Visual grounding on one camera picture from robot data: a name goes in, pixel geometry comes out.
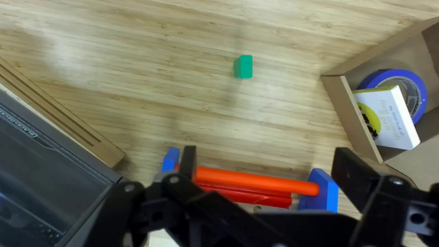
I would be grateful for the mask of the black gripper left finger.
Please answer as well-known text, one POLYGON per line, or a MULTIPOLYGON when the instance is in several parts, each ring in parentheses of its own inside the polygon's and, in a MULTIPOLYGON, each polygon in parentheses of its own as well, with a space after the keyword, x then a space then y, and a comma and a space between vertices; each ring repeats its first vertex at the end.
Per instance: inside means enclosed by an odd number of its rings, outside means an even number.
POLYGON ((164 230, 179 247, 292 247, 275 221, 244 212, 218 193, 192 182, 196 147, 186 146, 182 168, 151 186, 111 187, 86 238, 86 247, 142 247, 164 230))

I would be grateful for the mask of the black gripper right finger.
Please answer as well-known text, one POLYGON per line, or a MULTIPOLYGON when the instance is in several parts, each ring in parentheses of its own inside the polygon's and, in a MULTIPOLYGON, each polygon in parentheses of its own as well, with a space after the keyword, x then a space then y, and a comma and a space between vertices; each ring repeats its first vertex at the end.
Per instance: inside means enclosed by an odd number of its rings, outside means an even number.
POLYGON ((400 176, 378 173, 345 147, 334 150, 330 178, 361 213, 350 247, 402 247, 406 232, 439 247, 437 184, 415 189, 400 176))

